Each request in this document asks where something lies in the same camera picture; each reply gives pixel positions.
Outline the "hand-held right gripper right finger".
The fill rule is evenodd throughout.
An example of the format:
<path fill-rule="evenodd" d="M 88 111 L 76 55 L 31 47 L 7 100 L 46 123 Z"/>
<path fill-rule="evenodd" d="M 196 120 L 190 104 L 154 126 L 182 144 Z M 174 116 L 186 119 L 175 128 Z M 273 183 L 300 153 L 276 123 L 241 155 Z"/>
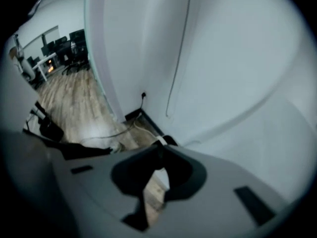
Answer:
<path fill-rule="evenodd" d="M 155 171 L 165 170 L 167 182 Z M 167 146 L 152 146 L 148 153 L 149 181 L 155 181 L 164 190 L 193 190 L 193 159 Z"/>

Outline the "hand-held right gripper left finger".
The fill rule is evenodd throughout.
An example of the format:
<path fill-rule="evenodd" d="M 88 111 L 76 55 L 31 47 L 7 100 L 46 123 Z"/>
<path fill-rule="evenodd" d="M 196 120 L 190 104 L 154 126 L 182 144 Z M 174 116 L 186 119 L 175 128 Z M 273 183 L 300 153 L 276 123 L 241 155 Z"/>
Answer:
<path fill-rule="evenodd" d="M 138 195 L 138 202 L 137 202 L 135 211 L 125 216 L 122 219 L 122 222 L 141 232 L 144 232 L 148 229 L 149 223 L 147 220 L 147 215 L 145 210 L 145 201 L 144 201 L 143 192 L 141 192 Z"/>

